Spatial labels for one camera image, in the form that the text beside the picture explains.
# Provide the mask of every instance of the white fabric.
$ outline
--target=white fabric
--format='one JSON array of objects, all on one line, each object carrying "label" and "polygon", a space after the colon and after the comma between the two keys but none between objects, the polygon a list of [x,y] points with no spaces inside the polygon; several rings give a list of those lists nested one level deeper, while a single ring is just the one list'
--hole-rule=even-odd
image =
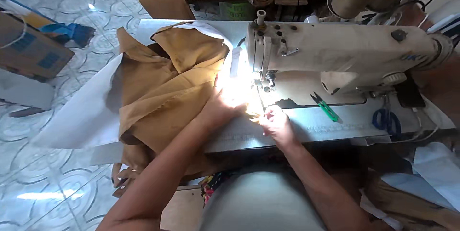
[{"label": "white fabric", "polygon": [[[114,77],[122,55],[95,74],[35,136],[33,146],[86,148],[118,141],[121,85]],[[112,88],[112,79],[118,88]]]},{"label": "white fabric", "polygon": [[457,211],[460,211],[460,160],[443,143],[415,150],[413,168]]},{"label": "white fabric", "polygon": [[439,192],[437,192],[425,179],[417,175],[402,173],[384,174],[381,177],[391,187],[425,199],[441,207],[457,211]]}]

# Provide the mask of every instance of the tiled floor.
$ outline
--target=tiled floor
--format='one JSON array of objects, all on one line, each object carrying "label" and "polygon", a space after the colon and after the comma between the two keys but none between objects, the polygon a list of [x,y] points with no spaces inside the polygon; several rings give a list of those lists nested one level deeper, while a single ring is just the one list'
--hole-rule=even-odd
[{"label": "tiled floor", "polygon": [[[116,202],[111,165],[89,167],[80,150],[31,147],[34,137],[88,79],[117,55],[116,29],[135,33],[141,18],[150,18],[138,0],[18,0],[62,23],[96,29],[84,49],[50,83],[56,87],[51,111],[23,118],[0,107],[0,231],[95,230]],[[194,11],[197,19],[218,19],[215,6]]]}]

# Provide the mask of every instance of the sewing machine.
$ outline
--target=sewing machine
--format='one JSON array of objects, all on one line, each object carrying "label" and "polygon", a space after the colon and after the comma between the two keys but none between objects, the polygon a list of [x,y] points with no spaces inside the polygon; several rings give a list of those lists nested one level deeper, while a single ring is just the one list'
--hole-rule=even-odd
[{"label": "sewing machine", "polygon": [[452,53],[450,39],[413,26],[265,22],[249,24],[246,47],[254,79],[275,86],[276,74],[320,72],[330,93],[376,90],[406,80],[409,69],[431,69]]}]

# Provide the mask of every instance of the metal table surface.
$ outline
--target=metal table surface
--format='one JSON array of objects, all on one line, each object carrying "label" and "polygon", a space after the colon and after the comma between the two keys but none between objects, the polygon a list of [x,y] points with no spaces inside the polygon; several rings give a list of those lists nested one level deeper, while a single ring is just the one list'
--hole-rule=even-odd
[{"label": "metal table surface", "polygon": [[[150,36],[159,28],[184,20],[141,19],[135,38],[144,45],[152,44]],[[226,36],[236,46],[247,32],[244,21],[202,21],[210,24]],[[401,122],[402,133],[417,132],[419,122],[411,109],[400,106],[396,97],[391,97],[391,110]],[[341,122],[332,122],[319,107],[284,109],[294,125],[301,142],[353,139],[362,143],[366,137],[388,137],[388,133],[376,129],[371,124],[373,113],[382,107],[380,99],[368,99],[360,105],[337,105],[333,109]],[[431,130],[455,128],[452,121],[433,103],[427,100],[427,107],[419,112],[423,129]],[[241,116],[233,119],[220,132],[216,133],[206,146],[206,152],[223,152],[241,149],[273,146],[270,137],[262,135],[262,128]]]}]

